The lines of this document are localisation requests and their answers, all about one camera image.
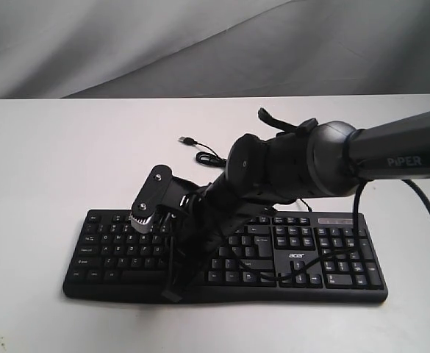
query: keyboard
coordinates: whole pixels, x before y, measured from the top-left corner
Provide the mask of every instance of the keyboard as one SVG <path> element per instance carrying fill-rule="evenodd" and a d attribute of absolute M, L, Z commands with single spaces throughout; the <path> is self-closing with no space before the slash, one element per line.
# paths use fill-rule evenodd
<path fill-rule="evenodd" d="M 229 237 L 209 268 L 198 275 L 180 303 L 382 302 L 387 287 L 362 214 L 359 234 L 351 213 L 278 212 L 256 217 Z M 129 210 L 90 210 L 63 283 L 67 297 L 106 302 L 168 303 L 161 296 L 168 264 L 162 256 L 164 227 L 138 234 Z M 283 282 L 239 268 L 227 246 L 252 269 L 285 275 L 335 249 L 359 250 L 316 263 Z"/>

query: white table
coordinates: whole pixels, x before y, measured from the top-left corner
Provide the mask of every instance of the white table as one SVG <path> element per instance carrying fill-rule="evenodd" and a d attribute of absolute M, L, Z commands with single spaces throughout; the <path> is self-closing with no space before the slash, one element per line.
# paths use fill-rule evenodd
<path fill-rule="evenodd" d="M 292 123 L 370 127 L 430 110 L 430 95 L 0 101 L 0 352 L 430 352 L 430 218 L 399 181 L 374 182 L 361 203 L 390 292 L 381 306 L 63 296 L 88 209 L 128 208 L 158 163 L 200 185 L 212 181 L 219 171 L 196 165 L 196 150 L 177 138 L 226 156 L 245 132 L 276 133 L 257 120 L 261 106 Z M 430 198 L 430 180 L 419 185 Z M 351 198 L 310 204 L 351 210 Z"/>

